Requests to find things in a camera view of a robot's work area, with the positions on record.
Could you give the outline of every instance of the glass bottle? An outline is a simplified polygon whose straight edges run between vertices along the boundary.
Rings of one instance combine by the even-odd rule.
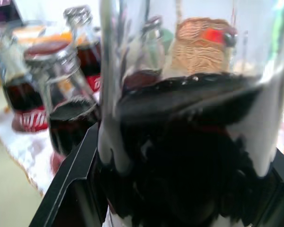
[[[96,103],[76,50],[69,42],[44,42],[28,48],[24,58],[41,91],[53,148],[65,157],[97,122]]]
[[[23,61],[22,48],[7,32],[0,32],[0,79],[8,105],[15,113],[12,128],[32,132],[46,129],[43,102]]]
[[[128,66],[124,91],[149,86],[160,80],[165,62],[164,46],[160,39],[161,25],[160,16],[154,16],[146,21],[140,36],[139,51],[136,48],[130,49],[127,59],[134,58],[136,61]]]
[[[71,27],[81,70],[91,89],[97,92],[100,89],[101,50],[100,39],[93,31],[90,9],[88,6],[68,8],[63,15]]]

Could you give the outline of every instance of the cola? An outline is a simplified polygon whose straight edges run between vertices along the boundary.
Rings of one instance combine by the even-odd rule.
[[[124,91],[132,91],[160,81],[161,70],[140,70],[124,80]]]
[[[88,99],[73,98],[59,104],[49,115],[54,150],[60,155],[68,156],[96,122],[95,104]]]
[[[77,57],[80,59],[80,68],[94,92],[100,89],[101,49],[100,42],[95,44],[81,44],[77,46]]]
[[[3,84],[5,98],[15,113],[13,128],[17,131],[39,131],[47,128],[46,114],[40,93],[19,75]]]
[[[98,138],[97,180],[114,224],[249,225],[273,155],[257,157],[275,150],[284,102],[284,72],[260,78],[200,73],[126,93]]]

